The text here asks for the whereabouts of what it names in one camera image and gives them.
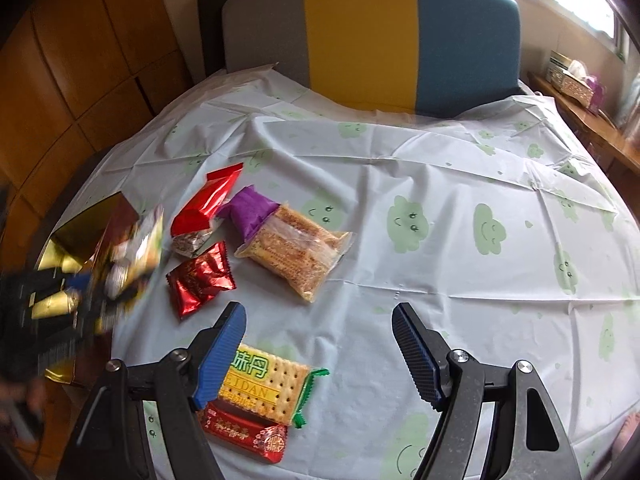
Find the person's right hand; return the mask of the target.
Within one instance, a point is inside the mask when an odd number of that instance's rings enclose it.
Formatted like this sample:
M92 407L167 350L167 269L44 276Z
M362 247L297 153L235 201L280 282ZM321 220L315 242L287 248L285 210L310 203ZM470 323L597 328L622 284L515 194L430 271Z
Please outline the person's right hand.
M620 431L618 432L613 445L612 445L612 459L615 460L617 456L623 452L625 446L630 441L634 432L639 426L640 422L640 413L634 412L627 416L625 419L623 426L620 427Z

